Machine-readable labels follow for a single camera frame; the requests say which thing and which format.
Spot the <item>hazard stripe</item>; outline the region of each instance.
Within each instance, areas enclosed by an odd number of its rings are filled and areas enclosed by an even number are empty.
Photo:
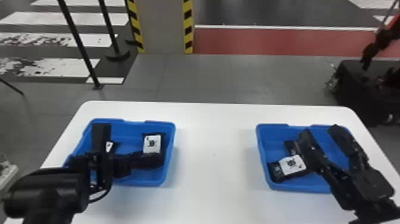
[[[182,1],[183,13],[183,47],[185,53],[193,53],[194,26],[193,26],[193,2],[192,0]]]
[[[137,42],[137,51],[138,53],[144,53],[145,45],[143,43],[142,32],[140,31],[138,7],[136,6],[134,0],[126,0],[126,7],[128,9],[129,21],[134,32],[135,41]]]

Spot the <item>gray floor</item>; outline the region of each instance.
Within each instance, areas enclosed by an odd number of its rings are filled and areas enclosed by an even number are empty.
[[[0,84],[0,152],[21,174],[37,169],[78,107],[89,100],[336,105],[325,81],[339,57],[140,55],[124,85]],[[397,170],[397,126],[370,129]]]

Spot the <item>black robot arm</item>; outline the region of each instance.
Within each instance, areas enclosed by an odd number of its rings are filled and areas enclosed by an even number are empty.
[[[118,143],[107,152],[109,123],[92,124],[92,148],[84,155],[70,157],[65,167],[39,169],[19,179],[4,197],[5,214],[23,218],[24,224],[69,224],[88,204],[104,198],[114,178],[135,169],[156,169],[163,165],[163,153],[115,154]],[[100,196],[90,196],[103,192]]]
[[[306,129],[296,140],[299,155],[307,169],[315,171],[330,185],[332,194],[344,210],[353,210],[357,220],[351,224],[373,224],[400,218],[393,200],[394,189],[385,177],[368,163],[368,157],[344,128],[334,125],[329,135],[349,158],[349,170],[328,160],[311,132]]]

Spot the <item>pole base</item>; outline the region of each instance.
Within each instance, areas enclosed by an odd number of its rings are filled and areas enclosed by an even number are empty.
[[[138,42],[134,39],[125,39],[125,43],[132,45],[132,46],[138,45]]]
[[[103,87],[104,87],[104,84],[100,84],[99,86],[94,85],[92,89],[93,90],[100,90],[100,89],[103,89]]]
[[[109,54],[106,54],[105,57],[110,61],[123,61],[129,58],[130,52],[128,50],[121,50],[119,53],[115,53],[113,50]]]

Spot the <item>cable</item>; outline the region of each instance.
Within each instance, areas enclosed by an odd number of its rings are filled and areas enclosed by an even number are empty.
[[[105,192],[104,192],[102,195],[98,196],[97,198],[90,199],[90,200],[89,200],[89,204],[92,204],[92,203],[94,203],[94,202],[96,202],[96,201],[99,201],[99,200],[103,199],[105,196],[107,196],[107,194],[108,194],[110,191],[111,191],[111,185],[105,190]]]

